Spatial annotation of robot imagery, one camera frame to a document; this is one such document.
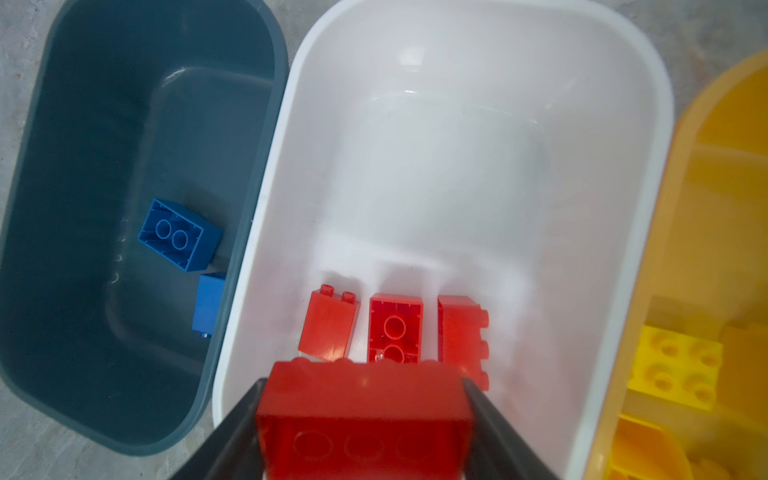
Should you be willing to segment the yellow plastic bin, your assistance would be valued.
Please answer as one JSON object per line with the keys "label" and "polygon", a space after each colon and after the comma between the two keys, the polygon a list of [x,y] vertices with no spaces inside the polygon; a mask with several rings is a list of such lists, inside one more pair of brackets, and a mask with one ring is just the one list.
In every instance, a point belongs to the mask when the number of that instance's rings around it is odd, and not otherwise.
{"label": "yellow plastic bin", "polygon": [[767,326],[765,52],[720,75],[677,121],[586,478],[604,479],[620,414],[672,433],[692,479],[766,477],[767,431],[720,405],[717,387],[710,411],[628,388],[645,326],[721,343],[737,322]]}

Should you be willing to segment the dark teal plastic bin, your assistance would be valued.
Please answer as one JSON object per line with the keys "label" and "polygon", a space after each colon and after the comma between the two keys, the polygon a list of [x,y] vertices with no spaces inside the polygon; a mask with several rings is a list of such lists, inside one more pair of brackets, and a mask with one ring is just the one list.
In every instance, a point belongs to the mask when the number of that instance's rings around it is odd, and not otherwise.
{"label": "dark teal plastic bin", "polygon": [[[49,32],[1,231],[1,376],[113,451],[162,452],[209,401],[288,75],[261,1],[69,1]],[[222,232],[201,270],[139,239],[152,207]]]}

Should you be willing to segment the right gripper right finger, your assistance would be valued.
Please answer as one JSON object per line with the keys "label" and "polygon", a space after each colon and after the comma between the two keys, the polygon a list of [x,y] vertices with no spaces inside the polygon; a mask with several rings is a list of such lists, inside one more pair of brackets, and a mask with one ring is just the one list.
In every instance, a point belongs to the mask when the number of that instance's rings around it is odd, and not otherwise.
{"label": "right gripper right finger", "polygon": [[557,480],[485,393],[471,379],[462,383],[475,420],[465,478]]}

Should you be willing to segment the small red lego brick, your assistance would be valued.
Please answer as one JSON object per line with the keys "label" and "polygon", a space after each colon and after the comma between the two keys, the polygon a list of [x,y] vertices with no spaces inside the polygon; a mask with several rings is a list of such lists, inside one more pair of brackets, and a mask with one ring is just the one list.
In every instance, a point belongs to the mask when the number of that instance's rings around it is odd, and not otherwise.
{"label": "small red lego brick", "polygon": [[327,362],[346,358],[359,309],[354,293],[323,284],[311,293],[298,351]]}

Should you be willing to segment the blue lego brick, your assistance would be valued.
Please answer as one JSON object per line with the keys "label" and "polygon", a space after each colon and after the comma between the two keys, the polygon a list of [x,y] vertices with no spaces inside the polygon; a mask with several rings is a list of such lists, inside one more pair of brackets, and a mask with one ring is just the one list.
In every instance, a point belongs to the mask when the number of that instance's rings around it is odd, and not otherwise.
{"label": "blue lego brick", "polygon": [[184,272],[208,268],[222,230],[181,204],[153,199],[138,234],[140,243]]}
{"label": "blue lego brick", "polygon": [[226,275],[223,273],[203,274],[199,277],[192,330],[203,338],[210,337],[218,318]]}

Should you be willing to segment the yellow lego brick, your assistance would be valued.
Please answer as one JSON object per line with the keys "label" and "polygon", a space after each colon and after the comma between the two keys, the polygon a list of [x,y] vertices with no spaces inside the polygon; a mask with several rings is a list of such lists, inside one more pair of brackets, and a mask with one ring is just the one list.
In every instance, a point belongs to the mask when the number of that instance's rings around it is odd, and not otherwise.
{"label": "yellow lego brick", "polygon": [[710,411],[724,346],[652,326],[642,329],[628,388],[646,395]]}
{"label": "yellow lego brick", "polygon": [[767,431],[767,326],[731,323],[720,338],[723,360],[717,398],[751,428]]}

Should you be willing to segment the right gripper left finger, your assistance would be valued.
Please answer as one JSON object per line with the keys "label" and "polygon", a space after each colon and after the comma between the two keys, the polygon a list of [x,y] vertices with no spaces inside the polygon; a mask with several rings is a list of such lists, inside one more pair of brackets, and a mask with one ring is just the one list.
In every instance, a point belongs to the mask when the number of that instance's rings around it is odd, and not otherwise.
{"label": "right gripper left finger", "polygon": [[261,378],[172,476],[173,480],[262,479],[264,462],[255,413],[266,386]]}

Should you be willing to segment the yellow round lego piece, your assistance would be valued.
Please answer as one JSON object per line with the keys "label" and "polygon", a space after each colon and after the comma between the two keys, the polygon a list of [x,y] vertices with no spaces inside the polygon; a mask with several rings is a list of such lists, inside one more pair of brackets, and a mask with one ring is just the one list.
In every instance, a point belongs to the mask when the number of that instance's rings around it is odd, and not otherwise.
{"label": "yellow round lego piece", "polygon": [[689,460],[676,437],[648,421],[620,414],[604,479],[688,479]]}

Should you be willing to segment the red lego brick front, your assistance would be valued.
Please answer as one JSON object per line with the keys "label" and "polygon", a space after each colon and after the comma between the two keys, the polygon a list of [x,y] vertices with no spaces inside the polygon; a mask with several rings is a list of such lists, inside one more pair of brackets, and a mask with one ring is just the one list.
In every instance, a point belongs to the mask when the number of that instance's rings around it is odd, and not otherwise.
{"label": "red lego brick front", "polygon": [[459,479],[474,417],[441,363],[274,364],[255,413],[269,479]]}

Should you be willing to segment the white plastic bin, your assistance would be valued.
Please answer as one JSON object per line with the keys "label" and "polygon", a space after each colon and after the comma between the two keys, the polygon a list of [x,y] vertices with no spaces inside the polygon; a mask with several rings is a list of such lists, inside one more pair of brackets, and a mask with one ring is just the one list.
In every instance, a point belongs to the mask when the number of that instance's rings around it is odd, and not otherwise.
{"label": "white plastic bin", "polygon": [[580,479],[674,122],[649,38],[592,1],[341,1],[290,74],[214,377],[212,418],[295,357],[310,293],[490,316],[489,398]]}

